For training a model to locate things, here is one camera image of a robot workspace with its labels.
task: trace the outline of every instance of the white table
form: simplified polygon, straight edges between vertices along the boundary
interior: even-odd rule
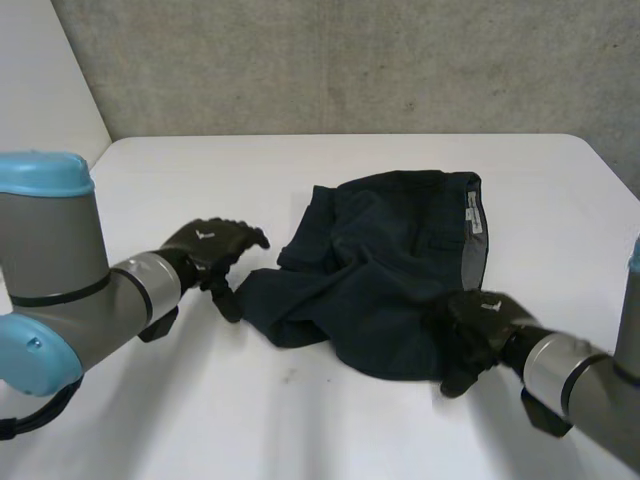
[[[243,257],[237,285],[275,266],[314,184],[394,169],[480,174],[484,287],[613,349],[640,204],[575,137],[134,138],[113,144],[93,175],[112,263],[195,217],[263,227],[273,248]],[[495,371],[445,401],[429,383],[357,373],[327,344],[280,351],[191,292],[167,338],[130,342],[86,376],[60,419],[0,444],[0,480],[636,478],[575,429],[556,440],[531,428],[519,392],[515,375]],[[0,415],[38,402],[4,388]]]

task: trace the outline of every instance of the black glove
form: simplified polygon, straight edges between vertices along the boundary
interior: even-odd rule
[[[437,329],[446,365],[440,391],[454,398],[465,393],[480,373],[504,361],[508,342],[537,322],[503,293],[472,290],[452,294],[444,302]]]
[[[195,277],[188,287],[211,291],[220,313],[230,322],[237,322],[242,318],[242,309],[226,276],[240,256],[254,245],[269,248],[269,240],[259,228],[220,218],[198,219],[173,234],[161,252],[178,252],[188,260],[195,267]]]

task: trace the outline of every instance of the concrete wall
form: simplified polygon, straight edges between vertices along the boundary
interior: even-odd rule
[[[565,132],[640,194],[638,0],[53,4],[114,139]]]

